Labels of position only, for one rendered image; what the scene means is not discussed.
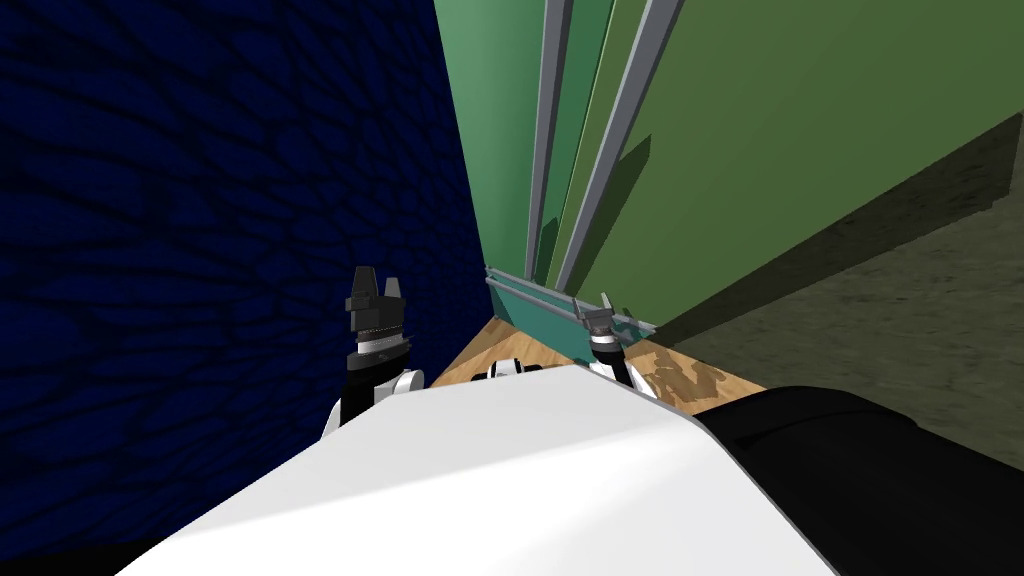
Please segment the green cupboard door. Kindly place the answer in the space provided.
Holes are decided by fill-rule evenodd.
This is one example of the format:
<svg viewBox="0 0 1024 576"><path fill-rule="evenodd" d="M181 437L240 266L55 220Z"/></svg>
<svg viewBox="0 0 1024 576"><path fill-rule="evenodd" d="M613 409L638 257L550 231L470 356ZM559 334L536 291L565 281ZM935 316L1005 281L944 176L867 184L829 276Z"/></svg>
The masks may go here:
<svg viewBox="0 0 1024 576"><path fill-rule="evenodd" d="M684 0L566 291L666 324L1024 108L1024 0Z"/></svg>
<svg viewBox="0 0 1024 576"><path fill-rule="evenodd" d="M525 269L545 0L434 0L484 261Z"/></svg>

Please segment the teal drawer front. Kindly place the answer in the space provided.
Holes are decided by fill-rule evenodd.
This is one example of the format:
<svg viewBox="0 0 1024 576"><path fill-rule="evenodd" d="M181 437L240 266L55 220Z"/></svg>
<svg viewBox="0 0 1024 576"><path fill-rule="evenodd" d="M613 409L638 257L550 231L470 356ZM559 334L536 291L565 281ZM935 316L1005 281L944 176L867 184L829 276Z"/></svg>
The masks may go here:
<svg viewBox="0 0 1024 576"><path fill-rule="evenodd" d="M591 363L589 332L570 311L547 303L541 298L486 279L494 313L497 317L535 340L577 363Z"/></svg>

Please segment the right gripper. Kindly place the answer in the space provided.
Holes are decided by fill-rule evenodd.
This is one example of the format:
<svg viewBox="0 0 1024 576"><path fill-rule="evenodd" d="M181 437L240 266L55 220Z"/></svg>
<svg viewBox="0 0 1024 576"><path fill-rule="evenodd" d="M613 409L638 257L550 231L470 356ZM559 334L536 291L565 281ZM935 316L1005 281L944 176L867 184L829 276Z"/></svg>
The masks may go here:
<svg viewBox="0 0 1024 576"><path fill-rule="evenodd" d="M584 311L577 298L571 298L574 314L581 318L591 339L615 339L614 306L606 292L601 293L603 308Z"/></svg>

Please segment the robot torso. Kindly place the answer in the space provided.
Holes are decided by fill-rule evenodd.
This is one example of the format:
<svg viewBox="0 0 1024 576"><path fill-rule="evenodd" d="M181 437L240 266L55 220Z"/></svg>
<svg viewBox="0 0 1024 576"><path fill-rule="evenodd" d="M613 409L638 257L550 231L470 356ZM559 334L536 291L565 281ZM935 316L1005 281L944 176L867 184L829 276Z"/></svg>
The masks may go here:
<svg viewBox="0 0 1024 576"><path fill-rule="evenodd" d="M395 395L118 576L838 576L694 417L579 366Z"/></svg>

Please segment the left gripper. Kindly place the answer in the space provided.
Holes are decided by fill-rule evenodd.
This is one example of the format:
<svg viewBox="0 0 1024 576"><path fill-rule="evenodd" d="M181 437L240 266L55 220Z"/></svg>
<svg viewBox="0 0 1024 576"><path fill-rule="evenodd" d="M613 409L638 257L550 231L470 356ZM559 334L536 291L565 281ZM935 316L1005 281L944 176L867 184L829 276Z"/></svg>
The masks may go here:
<svg viewBox="0 0 1024 576"><path fill-rule="evenodd" d="M406 299L400 298L402 292L397 277L386 279L384 296L380 296L375 268L356 268L351 295L345 301L351 331L377 331L403 324Z"/></svg>

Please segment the green cupboard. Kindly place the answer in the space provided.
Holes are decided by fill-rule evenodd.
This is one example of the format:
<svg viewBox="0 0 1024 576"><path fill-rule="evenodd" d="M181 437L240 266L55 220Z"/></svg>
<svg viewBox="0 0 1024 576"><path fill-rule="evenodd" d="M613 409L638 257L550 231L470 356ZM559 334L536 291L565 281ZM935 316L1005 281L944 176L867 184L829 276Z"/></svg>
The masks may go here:
<svg viewBox="0 0 1024 576"><path fill-rule="evenodd" d="M585 302L600 295L584 299L556 290L552 281L558 265L552 260L614 1L574 1L536 273L527 280L524 272L504 271ZM628 331L654 334L674 346L989 207L1008 186L1023 109L666 324L642 320L620 305ZM618 159L581 259L598 251L599 233L609 230L629 194L626 178Z"/></svg>

